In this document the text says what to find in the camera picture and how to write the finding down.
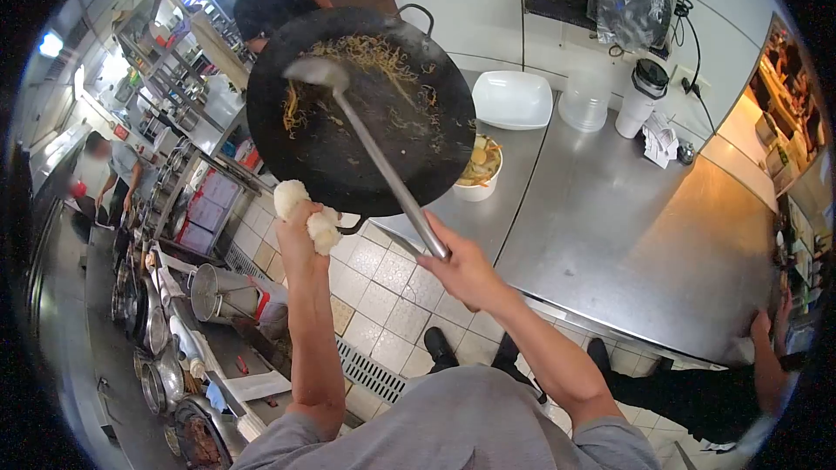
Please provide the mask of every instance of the takeout bowl with food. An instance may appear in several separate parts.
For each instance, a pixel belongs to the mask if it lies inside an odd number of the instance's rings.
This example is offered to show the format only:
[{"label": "takeout bowl with food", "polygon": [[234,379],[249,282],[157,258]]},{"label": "takeout bowl with food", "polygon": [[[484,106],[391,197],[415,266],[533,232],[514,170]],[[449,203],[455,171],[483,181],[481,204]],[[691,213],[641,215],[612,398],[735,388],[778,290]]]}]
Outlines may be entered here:
[{"label": "takeout bowl with food", "polygon": [[453,184],[453,193],[467,202],[480,202],[491,196],[502,162],[502,146],[487,135],[477,134],[471,159]]}]

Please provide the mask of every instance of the white tumbler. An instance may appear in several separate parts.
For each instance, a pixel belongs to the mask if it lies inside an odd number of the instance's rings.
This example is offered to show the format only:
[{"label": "white tumbler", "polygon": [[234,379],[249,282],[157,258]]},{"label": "white tumbler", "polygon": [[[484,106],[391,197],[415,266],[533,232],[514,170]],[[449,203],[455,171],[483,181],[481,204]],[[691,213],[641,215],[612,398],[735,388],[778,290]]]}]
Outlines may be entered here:
[{"label": "white tumbler", "polygon": [[630,77],[633,87],[624,94],[621,111],[615,119],[615,130],[624,138],[635,137],[668,92],[668,74],[653,60],[640,58]]}]

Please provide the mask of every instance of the electrical outlet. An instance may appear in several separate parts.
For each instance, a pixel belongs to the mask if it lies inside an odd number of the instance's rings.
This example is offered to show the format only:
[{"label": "electrical outlet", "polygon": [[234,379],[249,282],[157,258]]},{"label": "electrical outlet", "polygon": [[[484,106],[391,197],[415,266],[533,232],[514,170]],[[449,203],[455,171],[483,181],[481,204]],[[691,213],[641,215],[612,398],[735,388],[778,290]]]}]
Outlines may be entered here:
[{"label": "electrical outlet", "polygon": [[[687,78],[689,83],[693,81],[694,70],[677,64],[674,68],[673,75],[671,75],[671,85],[669,87],[675,87],[678,91],[682,91],[683,78]],[[711,89],[711,84],[708,83],[702,73],[700,73],[700,76],[696,78],[696,83],[700,86],[700,94],[702,95],[702,98],[705,99],[705,97],[708,96],[708,91]]]}]

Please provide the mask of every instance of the floor drain grate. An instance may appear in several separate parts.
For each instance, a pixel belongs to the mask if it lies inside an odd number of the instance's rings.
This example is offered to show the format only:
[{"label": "floor drain grate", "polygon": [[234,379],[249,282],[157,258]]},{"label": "floor drain grate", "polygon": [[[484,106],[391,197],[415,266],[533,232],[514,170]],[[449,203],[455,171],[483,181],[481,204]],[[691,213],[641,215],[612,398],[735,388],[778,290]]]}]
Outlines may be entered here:
[{"label": "floor drain grate", "polygon": [[343,373],[349,381],[364,386],[384,402],[393,405],[401,398],[406,380],[393,371],[385,368],[369,357],[358,352],[345,342],[345,339],[335,336],[337,350],[343,363]]},{"label": "floor drain grate", "polygon": [[229,251],[226,253],[224,261],[239,275],[269,279],[235,244],[229,245]]}]

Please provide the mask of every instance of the metal ladle handle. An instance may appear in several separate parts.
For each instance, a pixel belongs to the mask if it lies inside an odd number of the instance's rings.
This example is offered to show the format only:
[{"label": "metal ladle handle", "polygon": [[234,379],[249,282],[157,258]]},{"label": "metal ladle handle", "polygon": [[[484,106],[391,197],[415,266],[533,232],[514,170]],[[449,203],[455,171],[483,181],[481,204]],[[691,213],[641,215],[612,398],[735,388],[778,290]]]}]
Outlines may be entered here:
[{"label": "metal ladle handle", "polygon": [[363,124],[360,117],[351,108],[350,103],[345,99],[343,93],[337,90],[334,90],[333,93],[337,104],[343,109],[345,116],[351,122],[351,126],[354,128],[357,136],[360,137],[363,147],[369,152],[372,162],[381,171],[386,183],[392,189],[394,197],[398,199],[398,204],[401,204],[401,208],[404,210],[406,217],[410,219],[412,226],[418,231],[418,235],[424,240],[424,244],[430,250],[430,253],[438,259],[447,260],[450,257],[450,249],[438,239],[438,236],[435,236],[435,233],[430,227],[430,222],[427,221],[426,216],[421,212],[421,206],[418,205],[418,202],[415,202],[415,197],[406,188],[403,180],[395,172],[389,160],[386,159],[381,148],[377,146],[377,142],[374,141],[374,138],[372,138],[371,133],[369,133],[369,130]]}]

